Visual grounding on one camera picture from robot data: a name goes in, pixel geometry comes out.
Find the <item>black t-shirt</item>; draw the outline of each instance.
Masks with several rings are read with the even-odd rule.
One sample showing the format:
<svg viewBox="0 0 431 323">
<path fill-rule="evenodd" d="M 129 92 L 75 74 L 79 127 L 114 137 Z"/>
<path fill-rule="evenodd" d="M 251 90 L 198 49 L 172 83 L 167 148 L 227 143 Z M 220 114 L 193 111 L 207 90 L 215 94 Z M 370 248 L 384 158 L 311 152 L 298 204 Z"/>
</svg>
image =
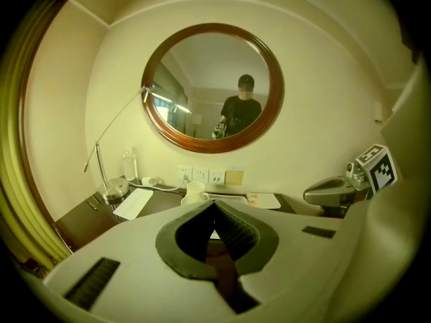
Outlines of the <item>black t-shirt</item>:
<svg viewBox="0 0 431 323">
<path fill-rule="evenodd" d="M 250 126 L 262 112 L 261 104 L 254 100 L 229 97 L 223 105 L 222 116 L 226 117 L 226 136 L 239 133 Z"/>
</svg>

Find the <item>mirror glass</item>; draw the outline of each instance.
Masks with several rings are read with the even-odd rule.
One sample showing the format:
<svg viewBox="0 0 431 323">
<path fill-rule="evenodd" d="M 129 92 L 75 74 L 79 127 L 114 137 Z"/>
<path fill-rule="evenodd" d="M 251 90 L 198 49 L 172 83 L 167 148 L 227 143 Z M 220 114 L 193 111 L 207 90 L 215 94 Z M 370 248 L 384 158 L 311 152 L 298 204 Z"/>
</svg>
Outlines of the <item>mirror glass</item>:
<svg viewBox="0 0 431 323">
<path fill-rule="evenodd" d="M 222 139 L 253 127 L 268 100 L 269 71 L 243 39 L 196 34 L 163 56 L 151 93 L 159 115 L 178 132 Z"/>
</svg>

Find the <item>yellow-green curtain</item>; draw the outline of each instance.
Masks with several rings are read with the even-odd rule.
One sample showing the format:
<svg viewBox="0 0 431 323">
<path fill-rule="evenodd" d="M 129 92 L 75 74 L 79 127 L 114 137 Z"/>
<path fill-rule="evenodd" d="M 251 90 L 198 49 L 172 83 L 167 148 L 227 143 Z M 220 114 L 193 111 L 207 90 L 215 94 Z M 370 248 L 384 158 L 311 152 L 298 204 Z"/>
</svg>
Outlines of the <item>yellow-green curtain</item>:
<svg viewBox="0 0 431 323">
<path fill-rule="evenodd" d="M 0 62 L 0 214 L 21 245 L 47 269 L 70 251 L 44 219 L 26 181 L 20 157 L 19 104 L 38 45 L 66 1 L 37 0 Z"/>
</svg>

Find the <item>person reflected in mirror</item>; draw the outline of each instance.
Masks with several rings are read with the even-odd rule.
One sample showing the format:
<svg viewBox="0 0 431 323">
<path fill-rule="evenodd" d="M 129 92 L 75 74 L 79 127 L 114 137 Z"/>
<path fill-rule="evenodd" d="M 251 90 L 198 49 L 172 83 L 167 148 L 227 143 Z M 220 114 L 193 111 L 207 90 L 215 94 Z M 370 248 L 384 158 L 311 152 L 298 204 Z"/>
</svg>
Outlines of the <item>person reflected in mirror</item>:
<svg viewBox="0 0 431 323">
<path fill-rule="evenodd" d="M 226 99 L 222 118 L 213 131 L 213 139 L 230 137 L 249 127 L 262 112 L 261 104 L 253 99 L 255 80 L 249 74 L 238 80 L 238 95 Z"/>
</svg>

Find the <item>water bottle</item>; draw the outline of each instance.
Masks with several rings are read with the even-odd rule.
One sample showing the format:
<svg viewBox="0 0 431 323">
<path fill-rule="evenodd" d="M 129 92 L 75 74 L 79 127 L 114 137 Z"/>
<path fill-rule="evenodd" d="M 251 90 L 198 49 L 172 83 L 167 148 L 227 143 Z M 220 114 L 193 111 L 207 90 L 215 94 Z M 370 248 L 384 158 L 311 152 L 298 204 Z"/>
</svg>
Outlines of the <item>water bottle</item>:
<svg viewBox="0 0 431 323">
<path fill-rule="evenodd" d="M 126 180 L 134 180 L 136 178 L 136 157 L 132 151 L 126 150 L 124 152 L 123 167 Z"/>
</svg>

